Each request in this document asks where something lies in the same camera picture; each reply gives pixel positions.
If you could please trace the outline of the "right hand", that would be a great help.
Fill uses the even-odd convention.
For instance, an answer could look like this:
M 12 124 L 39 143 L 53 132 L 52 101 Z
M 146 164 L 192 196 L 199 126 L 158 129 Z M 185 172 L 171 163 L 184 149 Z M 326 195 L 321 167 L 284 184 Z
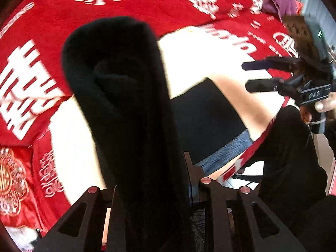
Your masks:
M 319 113 L 325 113 L 326 121 L 333 122 L 335 121 L 335 108 L 336 108 L 336 96 L 335 92 L 329 93 L 329 97 L 322 100 L 317 101 L 314 104 L 314 108 Z M 299 107 L 300 115 L 305 124 L 309 124 L 312 120 L 312 114 L 309 111 L 307 106 Z

